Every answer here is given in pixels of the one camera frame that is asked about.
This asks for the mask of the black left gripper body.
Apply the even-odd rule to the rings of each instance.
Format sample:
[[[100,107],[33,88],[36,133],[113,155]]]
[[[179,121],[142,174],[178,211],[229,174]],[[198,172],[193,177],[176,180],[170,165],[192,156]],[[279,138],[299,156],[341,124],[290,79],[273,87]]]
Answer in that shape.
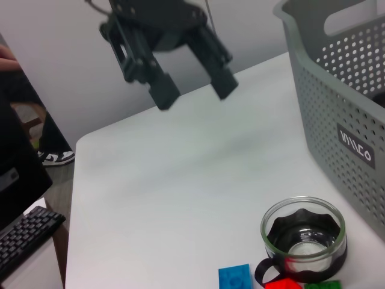
[[[186,45],[186,36],[206,26],[201,6],[188,1],[110,1],[113,14],[125,27],[144,34],[151,50],[171,51]]]

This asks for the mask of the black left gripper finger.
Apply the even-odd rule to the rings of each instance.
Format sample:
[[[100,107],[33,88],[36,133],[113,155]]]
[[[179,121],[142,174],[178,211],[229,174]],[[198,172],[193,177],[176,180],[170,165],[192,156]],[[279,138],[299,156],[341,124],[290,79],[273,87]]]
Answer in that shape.
[[[149,93],[161,110],[168,110],[180,96],[171,76],[154,57],[145,31],[115,14],[100,25],[102,37],[111,45],[124,80],[149,85]]]
[[[238,82],[228,67],[232,55],[208,26],[198,26],[186,34],[186,43],[211,79],[218,97],[227,98]]]

